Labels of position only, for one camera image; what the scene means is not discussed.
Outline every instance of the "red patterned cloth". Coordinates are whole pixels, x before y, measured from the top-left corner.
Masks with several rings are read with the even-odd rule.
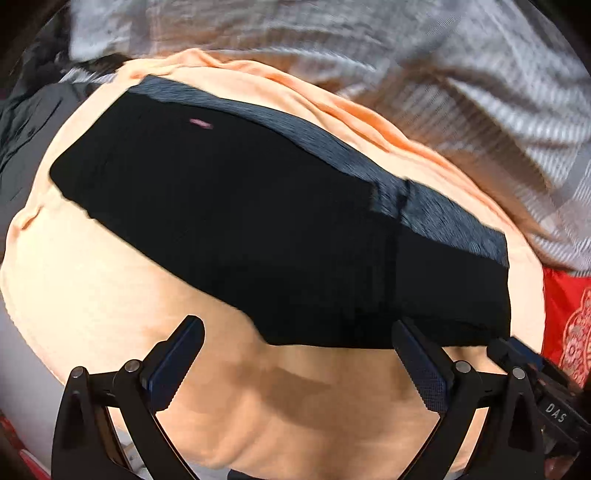
[[[591,278],[545,267],[544,298],[542,355],[582,387],[591,370]]]

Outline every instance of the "gray striped fabric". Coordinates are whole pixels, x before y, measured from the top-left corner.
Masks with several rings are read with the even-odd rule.
[[[377,111],[466,172],[544,263],[591,273],[591,77],[528,1],[72,0],[72,12],[76,60],[200,47]]]

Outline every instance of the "wrinkled fabric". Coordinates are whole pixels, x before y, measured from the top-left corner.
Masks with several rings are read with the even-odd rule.
[[[460,167],[542,261],[591,269],[591,76],[525,0],[72,1],[70,51],[258,60]]]
[[[53,137],[98,85],[47,85],[30,97],[9,98],[0,111],[0,261],[8,226],[31,192]]]
[[[55,136],[9,228],[0,269],[7,311],[61,382],[76,365],[105,372],[143,358],[195,314],[205,322],[205,344],[170,408],[158,414],[189,461],[259,478],[385,480],[400,475],[439,418],[425,410],[394,351],[268,345],[244,313],[171,275],[64,200],[48,177],[55,159],[149,74],[304,118],[501,231],[511,333],[540,349],[541,265],[504,211],[459,169],[353,102],[256,62],[220,63],[190,50],[131,61],[101,86]],[[439,293],[440,280],[417,274],[419,280],[425,292]],[[447,351],[478,370],[498,371],[482,347]],[[477,412],[452,470],[465,466],[483,414]]]

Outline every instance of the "black plastic mount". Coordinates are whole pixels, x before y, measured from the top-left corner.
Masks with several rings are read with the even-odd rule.
[[[90,375],[83,367],[72,370],[57,417],[52,478],[139,478],[130,469],[108,412],[108,407],[116,407],[154,480],[199,480],[155,414],[170,405],[204,338],[203,322],[188,316],[143,361],[130,360],[118,372],[104,374]],[[440,415],[401,480],[443,480],[476,410],[484,407],[489,409],[485,425],[463,480],[543,480],[546,437],[564,451],[582,450],[578,465],[591,456],[591,427],[581,413],[580,392],[573,392],[560,370],[518,340],[495,340],[487,350],[506,375],[453,362],[410,319],[393,323],[392,344],[426,407]],[[588,475],[587,469],[580,478]],[[569,480],[579,477],[571,475]]]

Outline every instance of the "orange shirt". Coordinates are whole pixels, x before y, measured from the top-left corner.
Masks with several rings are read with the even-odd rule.
[[[27,205],[11,223],[0,270],[7,311],[61,382],[76,365],[96,373],[143,358],[194,314],[204,320],[205,345],[171,407],[158,414],[188,461],[281,480],[391,479],[438,418],[425,409],[394,351],[267,345],[242,312],[182,282],[64,200],[49,167],[147,74],[304,118],[502,231],[512,334],[540,350],[541,265],[502,209],[461,171],[362,106],[260,63],[221,63],[194,49],[130,61],[101,86],[54,138]],[[496,371],[484,348],[448,351]],[[465,466],[483,414],[453,469]],[[114,420],[122,425],[117,412]]]

